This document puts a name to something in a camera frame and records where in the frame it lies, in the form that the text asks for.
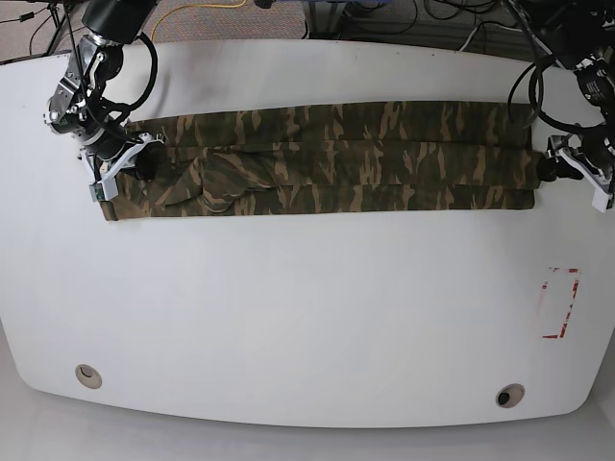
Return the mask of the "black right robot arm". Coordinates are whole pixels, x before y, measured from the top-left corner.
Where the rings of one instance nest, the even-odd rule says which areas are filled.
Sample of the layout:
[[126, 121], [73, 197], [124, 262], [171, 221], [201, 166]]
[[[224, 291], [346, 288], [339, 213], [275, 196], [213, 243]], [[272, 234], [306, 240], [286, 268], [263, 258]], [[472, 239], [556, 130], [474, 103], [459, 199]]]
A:
[[[71, 55], [58, 86], [48, 101], [45, 123], [56, 134], [71, 134], [85, 148], [93, 177], [100, 167], [145, 141], [128, 133], [122, 123], [150, 96], [158, 76], [158, 55], [143, 26], [156, 1], [91, 1], [82, 23], [87, 33], [71, 41]], [[150, 53], [151, 67], [143, 93], [133, 103], [118, 103], [104, 97], [107, 82], [123, 65], [123, 47], [141, 41]]]

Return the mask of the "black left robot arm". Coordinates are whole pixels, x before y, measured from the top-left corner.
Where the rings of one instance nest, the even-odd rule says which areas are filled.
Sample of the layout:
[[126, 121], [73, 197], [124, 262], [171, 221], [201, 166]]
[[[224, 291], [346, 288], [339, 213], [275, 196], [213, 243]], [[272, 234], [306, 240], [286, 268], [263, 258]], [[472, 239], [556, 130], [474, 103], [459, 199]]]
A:
[[[543, 182], [587, 180], [594, 187], [592, 206], [614, 207], [614, 3], [612, 1], [505, 1], [529, 44], [532, 63], [509, 95], [528, 79], [529, 122], [539, 119], [559, 131], [548, 139], [539, 161]], [[544, 73], [554, 65], [572, 72], [578, 89], [603, 121], [581, 126], [557, 120], [543, 110]]]

